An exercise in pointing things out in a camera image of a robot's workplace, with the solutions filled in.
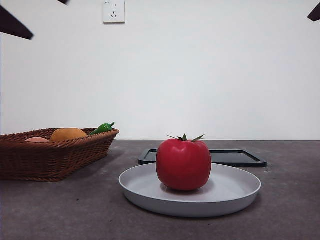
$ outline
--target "brown basket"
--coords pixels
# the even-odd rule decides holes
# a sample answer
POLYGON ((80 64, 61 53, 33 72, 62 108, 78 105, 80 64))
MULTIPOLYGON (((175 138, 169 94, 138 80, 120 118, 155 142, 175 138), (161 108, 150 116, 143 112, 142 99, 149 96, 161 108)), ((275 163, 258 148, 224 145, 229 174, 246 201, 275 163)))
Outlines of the brown basket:
MULTIPOLYGON (((58 182, 107 156, 117 129, 66 141, 26 142, 50 139, 58 128, 48 128, 0 136, 0 180, 58 182)), ((86 134, 95 128, 82 129, 86 134)))

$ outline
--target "tomato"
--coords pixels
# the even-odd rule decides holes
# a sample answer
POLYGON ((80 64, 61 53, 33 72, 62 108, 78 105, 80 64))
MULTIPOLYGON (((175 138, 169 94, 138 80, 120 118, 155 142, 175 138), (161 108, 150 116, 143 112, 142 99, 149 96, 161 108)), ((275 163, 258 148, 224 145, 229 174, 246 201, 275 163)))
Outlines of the tomato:
POLYGON ((203 141, 187 140, 185 136, 183 140, 181 137, 165 140, 156 154, 159 180, 175 190, 191 191, 204 186, 208 182, 211 166, 207 145, 203 141))

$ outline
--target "green pepper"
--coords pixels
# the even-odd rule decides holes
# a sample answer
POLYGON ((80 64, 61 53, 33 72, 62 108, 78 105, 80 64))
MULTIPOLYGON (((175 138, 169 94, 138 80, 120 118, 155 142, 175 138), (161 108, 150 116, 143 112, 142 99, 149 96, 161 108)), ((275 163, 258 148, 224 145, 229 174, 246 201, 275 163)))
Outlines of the green pepper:
POLYGON ((111 124, 108 124, 108 123, 104 123, 102 125, 100 125, 96 130, 94 130, 93 132, 91 132, 89 135, 94 135, 94 134, 101 134, 101 133, 105 133, 105 132, 109 132, 112 130, 112 126, 114 125, 115 123, 111 123, 111 124))

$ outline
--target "electrical outlet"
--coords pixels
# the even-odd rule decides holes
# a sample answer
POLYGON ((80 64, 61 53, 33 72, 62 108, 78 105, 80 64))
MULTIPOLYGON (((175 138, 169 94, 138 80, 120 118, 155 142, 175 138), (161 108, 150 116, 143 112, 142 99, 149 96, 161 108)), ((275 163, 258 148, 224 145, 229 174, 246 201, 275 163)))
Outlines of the electrical outlet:
POLYGON ((103 23, 125 23, 125 0, 105 0, 103 3, 103 23))

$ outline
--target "toy fruit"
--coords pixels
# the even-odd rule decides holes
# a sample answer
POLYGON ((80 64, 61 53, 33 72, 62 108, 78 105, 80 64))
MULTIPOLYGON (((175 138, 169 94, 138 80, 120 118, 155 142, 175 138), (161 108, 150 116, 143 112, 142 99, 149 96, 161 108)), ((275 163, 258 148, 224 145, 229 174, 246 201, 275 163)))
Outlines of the toy fruit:
POLYGON ((49 140, 43 138, 43 137, 31 137, 25 140, 26 142, 31 142, 31 143, 47 143, 49 140))
POLYGON ((211 172, 211 155, 202 139, 186 135, 162 142, 156 154, 156 173, 169 188, 191 191, 204 186, 211 172))
POLYGON ((94 134, 101 134, 101 133, 105 133, 105 132, 109 132, 112 130, 112 126, 115 125, 115 123, 104 123, 102 125, 100 125, 96 130, 94 130, 93 132, 91 132, 89 135, 94 135, 94 134))
POLYGON ((53 132, 50 141, 58 142, 65 140, 72 140, 78 138, 85 138, 88 135, 78 128, 60 128, 53 132))

